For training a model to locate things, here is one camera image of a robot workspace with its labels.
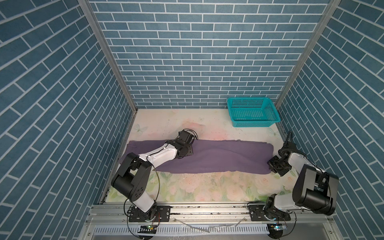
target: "brick wallpaper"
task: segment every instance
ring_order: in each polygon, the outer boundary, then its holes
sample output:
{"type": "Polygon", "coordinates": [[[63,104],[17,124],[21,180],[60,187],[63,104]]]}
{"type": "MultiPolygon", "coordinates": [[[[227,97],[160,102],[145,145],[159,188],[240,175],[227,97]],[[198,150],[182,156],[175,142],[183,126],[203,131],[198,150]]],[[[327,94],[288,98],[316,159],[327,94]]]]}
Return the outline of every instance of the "brick wallpaper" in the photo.
{"type": "Polygon", "coordinates": [[[342,0],[281,108],[285,130],[340,177],[344,239],[384,239],[384,1],[342,0]]]}
{"type": "Polygon", "coordinates": [[[280,94],[328,0],[91,0],[139,108],[280,94]]]}
{"type": "Polygon", "coordinates": [[[0,239],[78,237],[131,114],[77,0],[0,1],[0,239]]]}

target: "basket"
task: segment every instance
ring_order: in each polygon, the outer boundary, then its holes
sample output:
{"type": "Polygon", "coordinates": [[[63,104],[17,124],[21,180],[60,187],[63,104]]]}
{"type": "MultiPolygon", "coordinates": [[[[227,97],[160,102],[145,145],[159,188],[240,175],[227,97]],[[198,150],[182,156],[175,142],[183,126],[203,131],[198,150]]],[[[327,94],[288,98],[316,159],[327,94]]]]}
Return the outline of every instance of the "basket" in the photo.
{"type": "Polygon", "coordinates": [[[269,127],[280,122],[269,98],[228,98],[227,105],[234,127],[269,127]]]}

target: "folded purple fabric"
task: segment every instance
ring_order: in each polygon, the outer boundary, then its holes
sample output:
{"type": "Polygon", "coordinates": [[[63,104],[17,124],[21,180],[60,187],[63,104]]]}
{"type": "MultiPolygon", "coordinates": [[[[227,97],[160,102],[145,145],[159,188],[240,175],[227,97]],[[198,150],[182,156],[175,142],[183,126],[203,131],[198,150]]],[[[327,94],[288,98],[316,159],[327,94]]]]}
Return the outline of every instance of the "folded purple fabric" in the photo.
{"type": "MultiPolygon", "coordinates": [[[[152,151],[166,140],[130,141],[120,163],[125,156],[152,151]]],[[[193,155],[182,159],[173,159],[156,169],[170,173],[206,173],[239,171],[255,174],[269,174],[267,161],[272,158],[273,145],[265,142],[240,140],[195,140],[192,145],[193,155]]]]}

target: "basket rim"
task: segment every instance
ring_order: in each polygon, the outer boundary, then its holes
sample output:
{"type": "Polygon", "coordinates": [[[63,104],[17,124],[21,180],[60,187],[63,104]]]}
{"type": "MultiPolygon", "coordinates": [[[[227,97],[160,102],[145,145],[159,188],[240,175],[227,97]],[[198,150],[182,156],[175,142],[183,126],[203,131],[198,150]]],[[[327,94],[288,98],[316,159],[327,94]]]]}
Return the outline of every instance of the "basket rim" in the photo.
{"type": "Polygon", "coordinates": [[[255,122],[259,122],[259,123],[267,123],[267,122],[276,123],[276,122],[280,122],[281,121],[280,115],[277,112],[276,106],[274,105],[272,100],[270,98],[267,98],[267,97],[260,97],[260,98],[237,98],[237,97],[230,97],[230,98],[227,98],[227,107],[228,107],[229,117],[231,118],[231,121],[235,122],[235,123],[255,123],[255,122]],[[272,106],[273,106],[272,109],[273,109],[273,112],[276,114],[277,119],[276,120],[260,120],[260,121],[258,121],[258,120],[253,120],[253,121],[234,120],[233,117],[232,117],[232,114],[231,114],[231,109],[232,108],[229,106],[229,100],[232,100],[232,99],[262,99],[263,101],[267,100],[267,101],[269,101],[272,104],[272,106]]]}

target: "floral tabletop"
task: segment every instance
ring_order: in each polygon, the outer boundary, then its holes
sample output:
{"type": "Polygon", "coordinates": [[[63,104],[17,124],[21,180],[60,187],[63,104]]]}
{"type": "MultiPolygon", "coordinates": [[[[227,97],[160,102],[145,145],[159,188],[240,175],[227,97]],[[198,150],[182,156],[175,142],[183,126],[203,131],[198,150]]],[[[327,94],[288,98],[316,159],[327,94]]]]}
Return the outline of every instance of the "floral tabletop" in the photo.
{"type": "MultiPolygon", "coordinates": [[[[296,171],[279,174],[245,172],[213,172],[202,174],[172,174],[158,172],[160,194],[158,202],[243,202],[266,200],[271,194],[291,193],[297,180],[296,171]]],[[[151,172],[146,191],[156,198],[158,179],[151,172]]],[[[126,197],[111,187],[107,202],[123,202],[126,197]]]]}

